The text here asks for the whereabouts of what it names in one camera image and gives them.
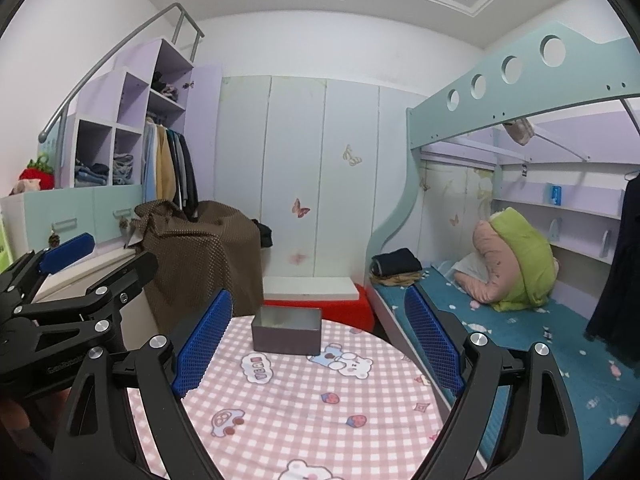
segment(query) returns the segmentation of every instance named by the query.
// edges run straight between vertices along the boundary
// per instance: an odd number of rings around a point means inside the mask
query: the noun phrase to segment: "teal bed sheet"
[[[507,348],[529,349],[546,342],[560,368],[578,423],[584,474],[588,478],[600,466],[624,433],[640,404],[640,380],[633,370],[617,362],[604,343],[583,337],[588,320],[561,303],[550,300],[544,307],[519,312],[496,312],[472,302],[435,268],[425,269],[420,284],[440,310],[455,314],[469,332],[484,332]],[[430,370],[404,313],[404,292],[400,286],[376,285],[376,290],[393,310],[399,325]],[[446,388],[443,394],[453,404]],[[489,459],[495,447],[508,397],[508,387],[498,389],[480,452]]]

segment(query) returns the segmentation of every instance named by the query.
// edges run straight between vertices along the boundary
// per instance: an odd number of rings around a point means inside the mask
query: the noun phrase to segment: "pink gingham tablecloth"
[[[369,333],[322,321],[317,357],[260,354],[253,317],[231,320],[183,403],[228,480],[408,480],[442,421],[429,381]],[[168,478],[140,394],[129,391],[151,471]]]

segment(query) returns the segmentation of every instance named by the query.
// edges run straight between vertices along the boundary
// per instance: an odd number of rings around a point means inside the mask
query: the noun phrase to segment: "metal railing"
[[[56,154],[54,158],[55,160],[53,161],[54,162],[53,163],[54,179],[56,183],[56,188],[60,186],[60,165],[62,163],[62,146],[63,146],[64,136],[65,136],[66,116],[68,115],[69,105],[71,104],[71,101],[73,101],[73,99],[78,95],[78,92],[81,91],[82,87],[84,87],[84,85],[86,85],[89,82],[89,80],[95,75],[95,73],[98,72],[98,70],[100,70],[101,67],[108,60],[110,60],[114,54],[117,53],[117,51],[119,51],[125,44],[129,43],[129,41],[132,40],[132,38],[135,37],[138,33],[140,33],[142,30],[145,30],[149,25],[155,22],[158,18],[161,18],[162,16],[164,16],[166,13],[168,13],[170,10],[173,10],[174,8],[180,10],[180,18],[178,19],[178,23],[175,25],[174,35],[171,39],[171,42],[175,44],[175,42],[178,41],[178,35],[180,34],[180,29],[182,28],[184,19],[187,18],[188,22],[191,23],[193,28],[196,30],[196,39],[193,42],[193,48],[191,49],[191,56],[190,56],[190,60],[192,62],[195,59],[196,50],[198,49],[198,42],[200,41],[200,38],[204,38],[204,33],[200,30],[200,27],[198,27],[198,25],[193,20],[193,18],[189,15],[189,13],[184,9],[182,4],[178,2],[172,3],[170,6],[158,12],[155,16],[146,20],[145,23],[143,23],[138,28],[136,28],[132,33],[128,34],[123,40],[118,42],[116,46],[114,46],[110,51],[108,51],[102,57],[102,59],[98,61],[98,63],[96,63],[91,68],[91,70],[89,70],[89,72],[86,73],[86,75],[78,82],[78,84],[74,86],[72,91],[69,92],[69,94],[65,97],[65,99],[62,101],[60,106],[56,109],[55,113],[47,122],[44,129],[38,135],[38,142],[41,144],[44,143],[47,140],[47,137],[49,137],[49,134],[51,133],[53,127],[56,125],[58,121],[60,121],[60,126],[58,127],[58,137],[56,138]]]

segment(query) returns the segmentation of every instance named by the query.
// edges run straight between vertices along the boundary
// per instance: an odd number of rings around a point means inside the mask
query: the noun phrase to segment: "strawberry plush toy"
[[[19,180],[30,180],[32,178],[40,179],[41,190],[55,187],[53,168],[49,165],[49,155],[46,153],[41,154],[35,162],[31,159],[27,164],[27,169],[20,174]]]

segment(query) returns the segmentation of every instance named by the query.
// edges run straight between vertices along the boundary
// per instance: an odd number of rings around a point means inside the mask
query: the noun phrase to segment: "teal drawer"
[[[142,203],[142,186],[94,187],[95,242],[106,242],[125,234],[120,219],[131,220]]]
[[[60,243],[82,233],[95,236],[94,190],[53,189],[24,194],[24,222],[30,249],[49,246],[54,230]]]

